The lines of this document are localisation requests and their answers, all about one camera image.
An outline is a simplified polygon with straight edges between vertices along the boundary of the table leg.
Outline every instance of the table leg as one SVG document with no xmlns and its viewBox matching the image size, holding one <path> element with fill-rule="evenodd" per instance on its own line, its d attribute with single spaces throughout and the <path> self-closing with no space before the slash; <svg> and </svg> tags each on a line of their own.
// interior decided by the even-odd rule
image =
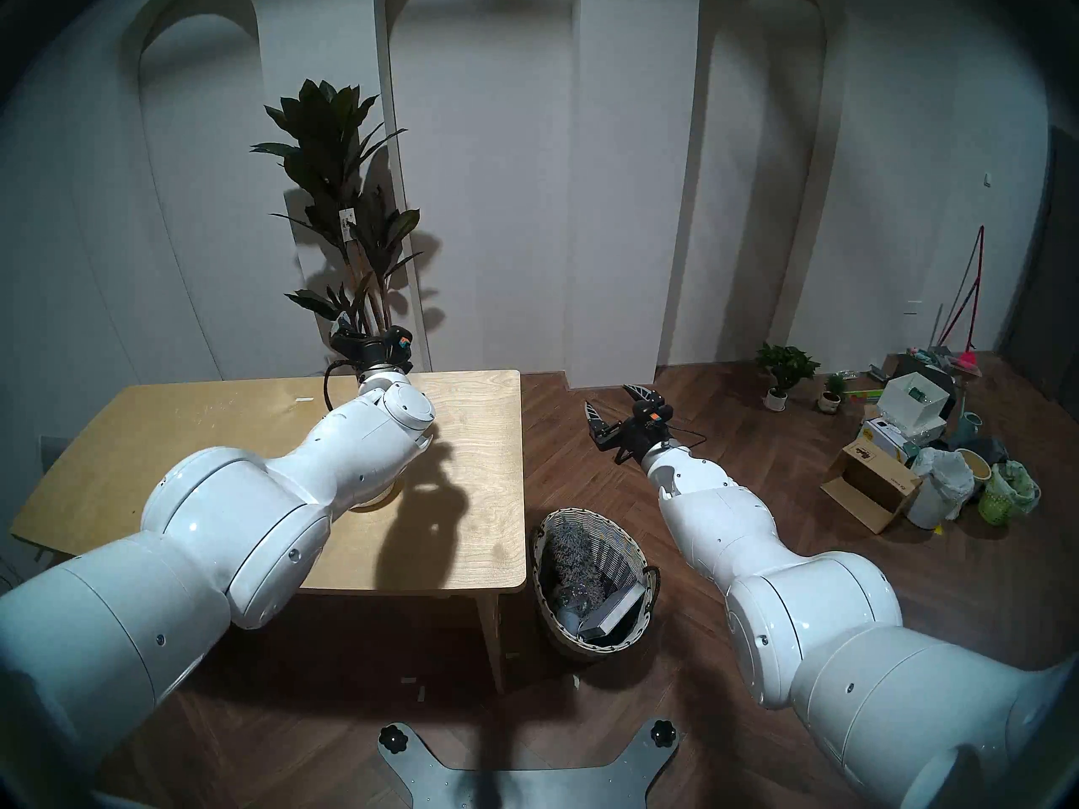
<svg viewBox="0 0 1079 809">
<path fill-rule="evenodd" d="M 477 594 L 476 607 L 479 611 L 479 622 L 483 628 L 483 641 L 487 644 L 487 657 L 491 661 L 491 673 L 494 675 L 494 689 L 504 693 L 502 684 L 502 641 L 498 637 L 498 595 L 495 592 Z"/>
</svg>

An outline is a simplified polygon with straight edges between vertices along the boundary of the metal base plate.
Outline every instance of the metal base plate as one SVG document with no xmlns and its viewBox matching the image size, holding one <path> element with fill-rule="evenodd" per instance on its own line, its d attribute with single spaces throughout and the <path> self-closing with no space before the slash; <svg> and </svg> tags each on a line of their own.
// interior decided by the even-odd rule
<svg viewBox="0 0 1079 809">
<path fill-rule="evenodd" d="M 404 723 L 382 729 L 379 753 L 412 795 L 433 809 L 644 809 L 644 797 L 679 745 L 666 719 L 646 722 L 618 758 L 600 768 L 467 771 L 446 768 Z"/>
</svg>

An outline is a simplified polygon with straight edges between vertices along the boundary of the wooden table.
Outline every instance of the wooden table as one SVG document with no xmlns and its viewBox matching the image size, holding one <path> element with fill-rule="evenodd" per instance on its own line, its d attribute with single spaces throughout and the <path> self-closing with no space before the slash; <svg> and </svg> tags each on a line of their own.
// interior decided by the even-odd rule
<svg viewBox="0 0 1079 809">
<path fill-rule="evenodd" d="M 415 373 L 435 406 L 435 437 L 388 502 L 333 523 L 301 590 L 468 594 L 502 691 L 498 594 L 525 579 L 521 382 L 517 371 Z M 173 465 L 213 445 L 286 454 L 326 413 L 322 378 L 125 388 L 52 466 L 15 518 L 26 541 L 78 556 L 138 531 L 142 505 Z M 354 376 L 330 379 L 338 403 Z"/>
</svg>

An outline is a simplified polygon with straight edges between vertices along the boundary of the basket handle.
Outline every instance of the basket handle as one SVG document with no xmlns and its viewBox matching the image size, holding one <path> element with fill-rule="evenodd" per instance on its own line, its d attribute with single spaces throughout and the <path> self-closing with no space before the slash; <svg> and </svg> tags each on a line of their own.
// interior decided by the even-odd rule
<svg viewBox="0 0 1079 809">
<path fill-rule="evenodd" d="M 645 565 L 642 572 L 646 575 L 654 574 L 656 577 L 656 585 L 652 589 L 652 601 L 648 603 L 648 607 L 644 609 L 644 614 L 651 615 L 652 609 L 656 607 L 656 601 L 659 600 L 659 568 L 655 565 Z"/>
</svg>

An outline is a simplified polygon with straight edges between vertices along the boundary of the plastic bag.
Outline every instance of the plastic bag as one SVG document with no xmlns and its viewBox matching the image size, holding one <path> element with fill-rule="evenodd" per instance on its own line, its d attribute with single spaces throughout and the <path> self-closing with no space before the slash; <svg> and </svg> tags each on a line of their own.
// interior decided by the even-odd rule
<svg viewBox="0 0 1079 809">
<path fill-rule="evenodd" d="M 934 486 L 942 498 L 954 505 L 945 519 L 958 517 L 959 508 L 974 492 L 974 474 L 958 452 L 923 449 L 911 465 L 911 471 L 916 476 L 929 476 L 931 481 L 923 486 Z"/>
<path fill-rule="evenodd" d="M 985 484 L 985 489 L 1007 499 L 1012 507 L 1024 513 L 1037 507 L 1041 498 L 1041 490 L 1019 461 L 994 464 L 993 477 Z"/>
</svg>

